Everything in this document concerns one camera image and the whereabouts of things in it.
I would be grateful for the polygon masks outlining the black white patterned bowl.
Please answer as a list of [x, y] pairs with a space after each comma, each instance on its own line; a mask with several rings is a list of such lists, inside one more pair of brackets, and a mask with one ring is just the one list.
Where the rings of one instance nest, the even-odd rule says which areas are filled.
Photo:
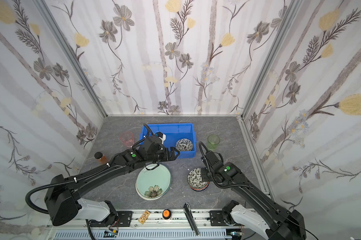
[[190, 152], [193, 150], [193, 143], [189, 139], [180, 139], [176, 142], [176, 149], [180, 152]]

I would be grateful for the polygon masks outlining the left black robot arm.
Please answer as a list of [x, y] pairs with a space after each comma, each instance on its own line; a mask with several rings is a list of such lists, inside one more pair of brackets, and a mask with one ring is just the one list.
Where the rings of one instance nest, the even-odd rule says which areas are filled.
[[145, 137], [130, 149], [114, 155], [108, 163], [83, 174], [68, 178], [58, 175], [49, 185], [29, 191], [25, 202], [33, 210], [49, 215], [53, 226], [76, 219], [92, 220], [102, 227], [112, 225], [118, 219], [112, 203], [90, 201], [84, 196], [108, 181], [146, 165], [176, 160], [180, 152], [174, 147], [166, 148], [162, 144], [163, 136], [156, 134]]

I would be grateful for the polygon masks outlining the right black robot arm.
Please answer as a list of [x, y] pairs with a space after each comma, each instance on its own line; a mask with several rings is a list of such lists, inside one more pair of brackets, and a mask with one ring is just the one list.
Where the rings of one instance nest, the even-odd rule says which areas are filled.
[[304, 218], [297, 210], [289, 211], [256, 187], [234, 164], [223, 162], [221, 154], [202, 152], [207, 179], [220, 189], [231, 189], [244, 198], [255, 213], [231, 201], [223, 212], [229, 221], [248, 227], [266, 240], [305, 240]]

